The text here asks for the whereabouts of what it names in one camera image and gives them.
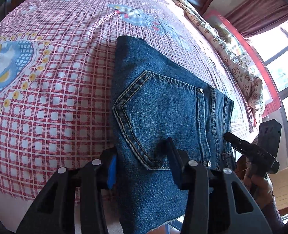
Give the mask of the person's right hand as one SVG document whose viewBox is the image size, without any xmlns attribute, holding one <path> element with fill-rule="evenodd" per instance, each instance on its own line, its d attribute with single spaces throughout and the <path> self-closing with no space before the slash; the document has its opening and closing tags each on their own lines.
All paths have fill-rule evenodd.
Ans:
<svg viewBox="0 0 288 234">
<path fill-rule="evenodd" d="M 260 209 L 263 209 L 274 199 L 273 185 L 269 175 L 266 174 L 265 177 L 261 177 L 253 174 L 252 164 L 244 155 L 238 159 L 235 173 L 248 191 L 253 185 L 257 186 L 253 198 Z"/>
</svg>

